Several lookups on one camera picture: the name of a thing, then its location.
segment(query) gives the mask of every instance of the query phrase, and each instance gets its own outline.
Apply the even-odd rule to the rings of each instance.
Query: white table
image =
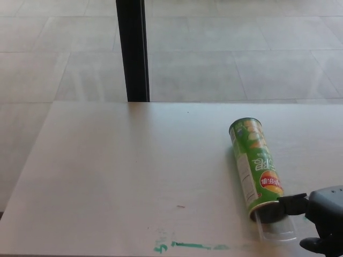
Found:
[[[0,222],[0,254],[315,256],[261,244],[247,218],[228,134],[246,116],[261,121],[286,193],[343,184],[343,106],[55,102]],[[300,239],[316,236],[294,222]]]

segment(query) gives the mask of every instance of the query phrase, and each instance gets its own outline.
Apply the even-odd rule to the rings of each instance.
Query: pringles can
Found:
[[[257,214],[262,223],[283,219],[284,209],[277,198],[284,191],[261,123],[254,118],[242,118],[231,124],[229,133],[249,217],[256,221]]]

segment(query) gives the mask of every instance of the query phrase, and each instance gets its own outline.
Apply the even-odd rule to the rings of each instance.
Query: can bottom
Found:
[[[277,222],[286,216],[279,201],[264,202],[252,208],[249,216],[253,221],[256,221],[255,213],[258,214],[261,223]]]

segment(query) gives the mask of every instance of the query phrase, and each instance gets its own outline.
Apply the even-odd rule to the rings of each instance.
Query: green marker stain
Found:
[[[230,247],[228,247],[227,245],[216,245],[213,247],[214,250],[229,250]]]
[[[173,241],[171,243],[171,246],[184,246],[184,247],[191,247],[191,248],[198,248],[198,249],[207,249],[207,250],[211,250],[211,248],[209,246],[205,246],[205,245],[201,245],[201,244],[186,244],[186,243],[177,243],[175,241]]]
[[[158,252],[158,253],[162,253],[162,250],[165,250],[165,251],[167,251],[167,249],[168,249],[168,247],[166,246],[166,245],[160,245],[160,247],[158,248],[158,247],[155,247],[154,248],[154,251],[155,252]]]

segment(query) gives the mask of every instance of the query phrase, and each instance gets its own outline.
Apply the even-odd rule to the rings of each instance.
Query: tiled floor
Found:
[[[343,0],[145,0],[152,101],[343,104]],[[53,100],[126,101],[115,0],[0,0],[0,211]]]

